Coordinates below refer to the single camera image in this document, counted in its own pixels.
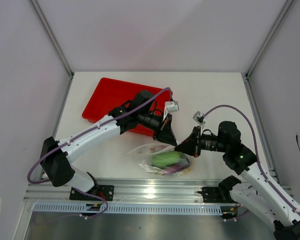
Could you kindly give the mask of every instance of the black mounting bracket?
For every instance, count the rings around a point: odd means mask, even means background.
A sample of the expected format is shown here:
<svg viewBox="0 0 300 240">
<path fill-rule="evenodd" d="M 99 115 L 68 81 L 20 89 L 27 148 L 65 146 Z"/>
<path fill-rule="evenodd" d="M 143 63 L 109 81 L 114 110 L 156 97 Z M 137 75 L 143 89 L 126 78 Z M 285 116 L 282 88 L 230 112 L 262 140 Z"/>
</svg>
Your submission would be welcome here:
<svg viewBox="0 0 300 240">
<path fill-rule="evenodd" d="M 91 188 L 88 192 L 88 194 L 95 195 L 97 197 L 105 199 L 107 202 L 112 202 L 115 194 L 115 186 L 113 185 L 98 185 Z M 100 200 L 91 197 L 86 196 L 78 192 L 73 187 L 71 188 L 70 192 L 70 200 L 73 201 L 89 201 L 89 202 L 99 202 Z"/>
<path fill-rule="evenodd" d="M 204 203 L 233 204 L 236 202 L 231 198 L 230 191 L 240 183 L 241 181 L 235 176 L 228 176 L 218 186 L 204 186 L 197 193 L 202 195 Z"/>
</svg>

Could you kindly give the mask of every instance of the white wall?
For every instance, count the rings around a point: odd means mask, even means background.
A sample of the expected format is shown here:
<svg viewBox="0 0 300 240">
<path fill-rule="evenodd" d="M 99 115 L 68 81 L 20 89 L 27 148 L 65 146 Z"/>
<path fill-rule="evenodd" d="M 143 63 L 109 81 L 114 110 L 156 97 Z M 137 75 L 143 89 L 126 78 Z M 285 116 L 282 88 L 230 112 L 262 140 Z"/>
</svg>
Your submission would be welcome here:
<svg viewBox="0 0 300 240">
<path fill-rule="evenodd" d="M 74 71 L 247 72 L 286 0 L 38 0 Z"/>
<path fill-rule="evenodd" d="M 252 90 L 274 152 L 278 175 L 300 201 L 300 0 L 254 72 Z"/>
<path fill-rule="evenodd" d="M 68 82 L 28 1 L 0 0 L 0 240 L 14 231 L 27 172 L 53 132 Z"/>
</svg>

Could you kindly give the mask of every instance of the green object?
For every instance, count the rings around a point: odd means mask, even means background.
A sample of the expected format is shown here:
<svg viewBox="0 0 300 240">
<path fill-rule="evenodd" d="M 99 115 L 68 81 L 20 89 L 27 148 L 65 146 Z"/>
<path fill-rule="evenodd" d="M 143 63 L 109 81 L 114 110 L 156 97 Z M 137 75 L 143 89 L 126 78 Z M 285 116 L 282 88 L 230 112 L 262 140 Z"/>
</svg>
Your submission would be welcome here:
<svg viewBox="0 0 300 240">
<path fill-rule="evenodd" d="M 177 151 L 159 153 L 151 158 L 151 164 L 157 168 L 164 168 L 180 161 L 181 155 Z"/>
</svg>

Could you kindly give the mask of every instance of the black motor joint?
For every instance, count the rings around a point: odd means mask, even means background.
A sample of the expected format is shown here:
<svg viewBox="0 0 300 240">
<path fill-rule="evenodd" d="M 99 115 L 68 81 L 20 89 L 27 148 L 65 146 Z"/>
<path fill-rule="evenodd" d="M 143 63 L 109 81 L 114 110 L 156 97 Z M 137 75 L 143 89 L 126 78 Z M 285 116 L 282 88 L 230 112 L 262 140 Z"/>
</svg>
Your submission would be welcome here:
<svg viewBox="0 0 300 240">
<path fill-rule="evenodd" d="M 122 106 L 114 108 L 112 111 L 110 111 L 109 115 L 115 118 L 128 113 L 141 104 L 144 104 L 146 101 L 150 100 L 153 96 L 154 94 L 152 92 L 145 90 L 141 91 L 136 94 L 133 100 L 129 100 Z M 138 124 L 140 124 L 154 131 L 153 139 L 161 143 L 176 146 L 176 137 L 171 128 L 172 115 L 168 114 L 165 119 L 163 115 L 156 115 L 153 110 L 150 110 L 153 103 L 154 100 L 141 107 L 134 113 L 119 119 L 117 121 L 117 125 L 120 126 L 120 134 L 134 129 Z"/>
<path fill-rule="evenodd" d="M 219 124 L 218 135 L 201 134 L 201 127 L 193 128 L 191 135 L 175 147 L 175 151 L 199 157 L 201 150 L 221 152 L 225 164 L 240 175 L 257 161 L 256 155 L 241 143 L 241 132 L 231 121 Z"/>
</svg>

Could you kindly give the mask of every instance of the white table surface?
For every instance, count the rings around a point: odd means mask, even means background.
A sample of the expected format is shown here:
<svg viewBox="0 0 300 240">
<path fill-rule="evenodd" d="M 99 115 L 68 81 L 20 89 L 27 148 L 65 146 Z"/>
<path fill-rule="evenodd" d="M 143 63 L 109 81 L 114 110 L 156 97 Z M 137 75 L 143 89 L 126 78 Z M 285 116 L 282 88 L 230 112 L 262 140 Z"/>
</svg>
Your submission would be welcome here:
<svg viewBox="0 0 300 240">
<path fill-rule="evenodd" d="M 149 85 L 158 88 L 170 87 L 180 111 L 172 114 L 172 129 L 177 141 L 186 139 L 196 122 L 192 119 L 196 111 L 207 112 L 220 104 L 228 104 L 243 111 L 256 131 L 257 144 L 263 167 L 267 162 L 257 132 L 256 123 L 240 73 L 214 72 L 76 72 L 58 126 L 56 139 L 71 136 L 91 125 L 82 118 L 82 113 L 101 78 Z M 255 152 L 251 130 L 245 119 L 236 111 L 219 108 L 207 118 L 206 128 L 218 133 L 222 121 L 233 121 L 241 131 L 242 142 Z M 95 178 L 115 179 L 165 179 L 165 180 L 222 180 L 230 175 L 237 176 L 222 159 L 223 153 L 201 151 L 195 158 L 190 172 L 178 177 L 157 176 L 147 173 L 127 153 L 136 147 L 154 143 L 151 137 L 126 132 L 109 139 L 84 153 L 73 164 L 90 172 Z"/>
</svg>

